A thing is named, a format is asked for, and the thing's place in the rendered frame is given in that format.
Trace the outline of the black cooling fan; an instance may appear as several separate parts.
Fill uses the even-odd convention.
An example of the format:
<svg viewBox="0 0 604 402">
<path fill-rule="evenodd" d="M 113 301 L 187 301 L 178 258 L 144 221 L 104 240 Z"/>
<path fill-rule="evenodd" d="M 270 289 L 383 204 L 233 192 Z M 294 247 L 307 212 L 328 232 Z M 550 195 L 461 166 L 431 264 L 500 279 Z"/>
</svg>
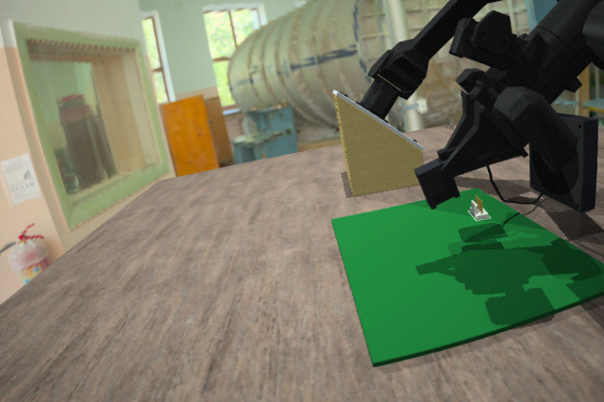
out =
<svg viewBox="0 0 604 402">
<path fill-rule="evenodd" d="M 578 138 L 576 155 L 555 173 L 529 143 L 530 188 L 539 193 L 552 188 L 552 191 L 544 195 L 579 212 L 595 209 L 598 119 L 558 114 Z"/>
</svg>

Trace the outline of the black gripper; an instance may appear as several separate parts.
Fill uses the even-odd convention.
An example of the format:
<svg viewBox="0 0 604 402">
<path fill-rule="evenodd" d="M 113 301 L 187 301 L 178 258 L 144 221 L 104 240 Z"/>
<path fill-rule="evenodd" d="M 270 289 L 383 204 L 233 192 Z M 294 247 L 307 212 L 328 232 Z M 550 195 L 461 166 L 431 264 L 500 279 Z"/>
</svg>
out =
<svg viewBox="0 0 604 402">
<path fill-rule="evenodd" d="M 457 148 L 440 169 L 446 179 L 507 159 L 527 157 L 528 143 L 555 173 L 577 151 L 578 138 L 552 105 L 564 90 L 575 93 L 582 85 L 582 66 L 559 38 L 540 27 L 540 43 L 530 66 L 515 86 L 490 67 L 486 73 L 465 68 L 455 81 L 461 90 L 462 116 L 445 151 Z M 525 36 L 524 41 L 529 38 Z"/>
</svg>

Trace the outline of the green circuit board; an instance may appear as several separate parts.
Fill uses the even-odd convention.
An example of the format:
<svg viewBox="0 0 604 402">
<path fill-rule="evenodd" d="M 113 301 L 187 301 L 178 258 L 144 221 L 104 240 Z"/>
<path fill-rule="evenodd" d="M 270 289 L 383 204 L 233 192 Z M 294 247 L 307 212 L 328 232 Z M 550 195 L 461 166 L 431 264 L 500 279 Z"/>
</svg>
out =
<svg viewBox="0 0 604 402">
<path fill-rule="evenodd" d="M 604 264 L 478 188 L 331 220 L 373 367 L 604 295 Z"/>
</svg>

